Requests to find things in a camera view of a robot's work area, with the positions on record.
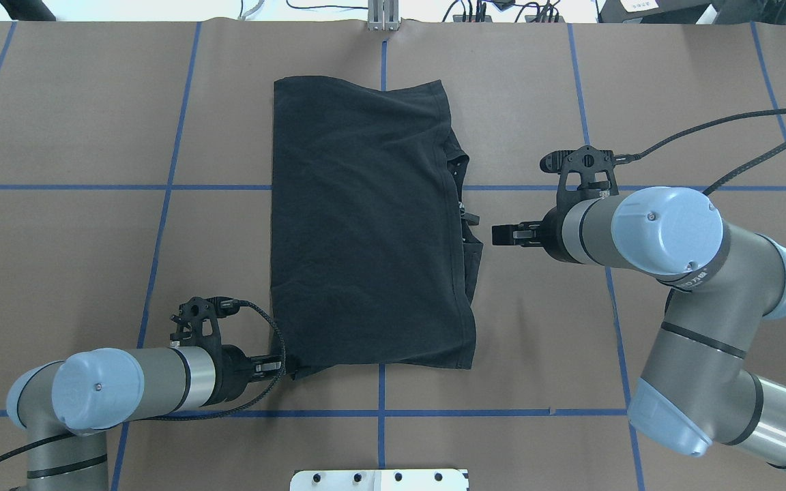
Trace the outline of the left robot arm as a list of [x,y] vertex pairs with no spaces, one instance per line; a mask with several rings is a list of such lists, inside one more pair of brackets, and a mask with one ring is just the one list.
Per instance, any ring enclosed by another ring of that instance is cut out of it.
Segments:
[[281,375],[280,355],[235,355],[225,366],[200,347],[100,348],[19,376],[5,407],[32,446],[24,489],[106,490],[108,430],[221,403],[226,382],[243,391]]

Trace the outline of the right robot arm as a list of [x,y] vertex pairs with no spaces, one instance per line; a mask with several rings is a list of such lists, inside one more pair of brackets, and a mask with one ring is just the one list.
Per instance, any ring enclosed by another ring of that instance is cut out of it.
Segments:
[[762,321],[786,317],[785,246],[726,221],[701,192],[664,186],[560,201],[543,220],[494,226],[492,242],[668,287],[631,426],[676,453],[718,443],[786,472],[786,386],[744,367]]

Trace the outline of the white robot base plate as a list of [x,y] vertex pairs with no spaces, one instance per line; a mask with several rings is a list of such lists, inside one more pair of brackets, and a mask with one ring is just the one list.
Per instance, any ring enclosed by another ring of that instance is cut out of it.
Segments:
[[467,470],[393,468],[303,470],[294,473],[290,490],[470,490]]

